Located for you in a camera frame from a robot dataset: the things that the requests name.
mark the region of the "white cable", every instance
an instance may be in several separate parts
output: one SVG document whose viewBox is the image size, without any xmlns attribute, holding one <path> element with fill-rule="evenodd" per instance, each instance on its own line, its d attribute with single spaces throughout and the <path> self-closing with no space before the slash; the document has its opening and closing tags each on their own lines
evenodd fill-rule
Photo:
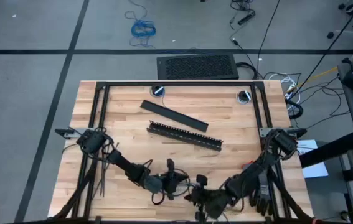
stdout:
<svg viewBox="0 0 353 224">
<path fill-rule="evenodd" d="M 280 75 L 279 73 L 274 73 L 269 77 L 269 80 L 271 80 L 271 78 L 273 78 L 276 75 Z M 282 80 L 280 80 L 281 83 L 286 83 L 286 82 L 291 82 L 291 86 L 289 86 L 290 88 L 296 87 L 296 82 L 288 75 L 287 77 L 284 77 Z M 295 103 L 299 103 L 301 101 L 301 93 L 298 91 L 298 101 Z"/>
</svg>

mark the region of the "black metal frame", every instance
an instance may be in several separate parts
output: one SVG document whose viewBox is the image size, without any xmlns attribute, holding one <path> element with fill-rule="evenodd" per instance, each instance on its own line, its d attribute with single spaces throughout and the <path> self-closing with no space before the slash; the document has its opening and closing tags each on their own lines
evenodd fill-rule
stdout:
<svg viewBox="0 0 353 224">
<path fill-rule="evenodd" d="M 97 104 L 98 104 L 98 99 L 101 90 L 104 90 L 104 95 L 103 95 L 103 103 L 101 106 L 101 113 L 100 113 L 100 119 L 99 119 L 99 128 L 104 127 L 104 120 L 105 120 L 105 115 L 106 115 L 106 107 L 107 107 L 107 102 L 108 102 L 108 96 L 110 93 L 110 87 L 111 86 L 151 86 L 151 85 L 158 85 L 161 84 L 163 86 L 249 86 L 250 91 L 252 93 L 252 101 L 253 101 L 253 106 L 254 106 L 254 111 L 255 111 L 255 117 L 257 119 L 257 126 L 258 126 L 258 137 L 260 137 L 260 128 L 263 128 L 262 125 L 262 120 L 261 120 L 261 115 L 260 115 L 260 109 L 259 109 L 259 104 L 258 104 L 258 97 L 257 97 L 257 92 L 256 88 L 260 91 L 261 94 L 261 99 L 263 103 L 263 109 L 265 112 L 265 118 L 266 118 L 266 125 L 268 128 L 272 128 L 272 122 L 271 122 L 271 117 L 270 117 L 270 111 L 269 111 L 269 106 L 268 106 L 268 100 L 266 97 L 266 92 L 265 92 L 265 85 L 263 81 L 250 81 L 250 82 L 236 82 L 236 81 L 226 81 L 226 82 L 220 82 L 218 80 L 214 81 L 202 81 L 202 80 L 194 80 L 194 81 L 173 81 L 173 82 L 167 82 L 167 81 L 148 81 L 148 82 L 97 82 L 96 87 L 95 87 L 95 96 L 93 97 L 93 104 L 92 104 L 92 110 L 90 113 L 90 119 L 89 119 L 89 128 L 92 128 L 94 126 L 95 122 L 95 117 L 96 117 L 96 111 L 97 111 Z M 81 183 L 82 179 L 85 176 L 86 170 L 87 170 L 87 160 L 88 157 L 86 155 L 83 155 L 82 157 L 82 162 L 81 162 L 81 167 L 80 167 L 80 172 L 78 176 L 78 184 Z M 96 172 L 97 168 L 97 162 L 92 161 L 91 168 L 94 168 Z M 281 164 L 278 162 L 275 165 L 276 168 L 276 174 L 278 176 L 278 179 L 284 186 L 284 178 L 283 178 L 283 172 L 281 169 Z M 93 194 L 93 184 L 94 184 L 95 178 L 91 179 L 88 185 L 88 192 L 87 192 L 87 198 L 85 202 L 85 208 L 83 212 L 83 218 L 89 219 L 89 214 L 90 214 L 90 206 L 92 202 L 92 194 Z M 276 202 L 276 197 L 275 197 L 275 190 L 273 184 L 269 185 L 269 190 L 270 190 L 270 197 L 271 197 L 271 202 L 272 206 L 274 209 L 274 218 L 279 218 L 279 213 L 278 213 L 278 207 L 277 207 L 277 202 Z M 291 218 L 291 212 L 289 209 L 288 204 L 286 203 L 285 198 L 283 198 L 283 210 L 285 213 L 286 218 Z M 78 217 L 78 211 L 79 211 L 79 204 L 80 204 L 80 198 L 76 201 L 75 205 L 73 206 L 72 209 L 72 218 L 77 218 Z M 102 223 L 147 223 L 144 221 L 101 221 Z M 232 223 L 263 223 L 264 221 L 257 221 L 257 222 L 232 222 Z M 169 223 L 169 222 L 150 222 L 150 223 Z"/>
</svg>

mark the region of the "white paper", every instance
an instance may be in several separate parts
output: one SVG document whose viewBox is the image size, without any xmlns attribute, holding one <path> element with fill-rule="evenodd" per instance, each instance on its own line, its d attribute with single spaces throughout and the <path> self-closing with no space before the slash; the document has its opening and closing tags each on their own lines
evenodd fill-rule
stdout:
<svg viewBox="0 0 353 224">
<path fill-rule="evenodd" d="M 314 149 L 317 149 L 318 145 L 316 144 L 315 140 L 299 140 L 298 141 L 298 152 L 299 155 L 305 154 L 310 152 Z M 303 176 L 305 178 L 311 177 L 326 177 L 328 176 L 328 172 L 324 162 L 320 162 L 313 166 L 309 166 L 303 169 Z"/>
</svg>

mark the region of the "blue cable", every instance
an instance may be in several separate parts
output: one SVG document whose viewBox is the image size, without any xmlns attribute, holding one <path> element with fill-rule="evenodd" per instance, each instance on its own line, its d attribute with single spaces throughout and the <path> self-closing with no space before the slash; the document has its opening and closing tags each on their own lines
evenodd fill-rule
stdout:
<svg viewBox="0 0 353 224">
<path fill-rule="evenodd" d="M 129 40 L 130 46 L 154 47 L 151 44 L 149 44 L 149 40 L 151 37 L 156 35 L 157 30 L 153 21 L 143 20 L 147 16 L 147 9 L 142 5 L 134 3 L 132 0 L 128 0 L 128 1 L 132 5 L 139 6 L 144 9 L 144 15 L 140 19 L 136 17 L 136 14 L 134 13 L 134 11 L 126 11 L 124 13 L 125 18 L 134 20 L 134 23 L 131 28 L 131 33 L 133 37 Z M 132 41 L 134 39 L 138 39 L 138 44 L 132 44 Z"/>
</svg>

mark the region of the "gray floor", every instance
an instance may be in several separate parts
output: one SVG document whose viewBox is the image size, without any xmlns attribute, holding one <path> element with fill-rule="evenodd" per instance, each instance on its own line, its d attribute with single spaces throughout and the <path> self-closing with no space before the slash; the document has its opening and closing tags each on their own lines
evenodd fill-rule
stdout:
<svg viewBox="0 0 353 224">
<path fill-rule="evenodd" d="M 150 43 L 157 49 L 235 49 L 228 40 L 233 34 L 229 20 L 233 11 L 224 0 L 135 0 L 148 9 L 147 19 L 156 23 L 157 35 Z M 326 49 L 332 42 L 329 31 L 341 29 L 348 16 L 337 9 L 338 1 L 281 0 L 263 49 Z M 0 49 L 68 49 L 83 0 L 0 0 Z M 234 37 L 246 49 L 259 49 L 276 1 L 254 0 L 257 16 Z M 90 0 L 76 49 L 143 49 L 129 45 L 133 21 L 124 12 L 140 8 L 123 0 Z M 353 49 L 353 38 L 344 37 L 333 49 Z M 26 186 L 32 160 L 42 134 L 49 106 L 66 55 L 0 55 L 0 223 L 13 222 Z M 350 55 L 327 55 L 315 74 L 335 67 Z M 60 97 L 52 131 L 35 183 L 25 220 L 47 216 L 59 169 L 64 140 L 54 128 L 67 127 L 80 80 L 156 79 L 158 55 L 74 55 Z M 256 63 L 257 55 L 250 55 Z M 321 55 L 261 54 L 260 73 L 302 72 L 304 80 Z M 244 54 L 236 62 L 247 62 Z M 241 79 L 252 74 L 239 69 Z M 308 86 L 327 82 L 336 73 L 318 78 Z M 335 81 L 332 86 L 341 84 Z M 306 98 L 310 91 L 302 94 Z M 305 102 L 305 113 L 298 120 L 309 126 L 338 105 L 336 96 L 316 94 Z M 341 112 L 346 111 L 342 96 Z M 353 131 L 349 115 L 327 120 L 311 129 L 305 139 L 332 141 Z M 331 161 L 329 178 L 307 180 L 315 216 L 328 218 L 343 209 L 343 193 L 338 161 Z M 329 187 L 316 184 L 322 182 Z"/>
</svg>

